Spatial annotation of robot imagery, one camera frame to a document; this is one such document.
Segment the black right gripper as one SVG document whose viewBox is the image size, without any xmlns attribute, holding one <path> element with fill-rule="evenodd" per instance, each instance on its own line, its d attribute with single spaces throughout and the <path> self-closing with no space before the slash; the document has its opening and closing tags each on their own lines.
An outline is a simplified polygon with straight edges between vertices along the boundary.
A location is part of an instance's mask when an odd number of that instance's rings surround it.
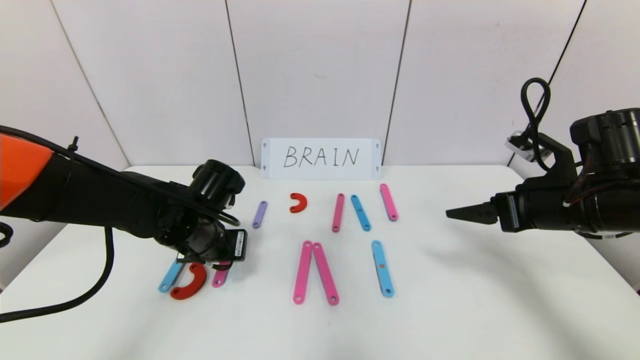
<svg viewBox="0 0 640 360">
<path fill-rule="evenodd" d="M 583 227 L 583 214 L 576 205 L 565 207 L 562 189 L 517 190 L 498 193 L 491 202 L 445 211 L 453 220 L 477 224 L 500 223 L 503 232 L 525 230 L 574 231 Z"/>
</svg>

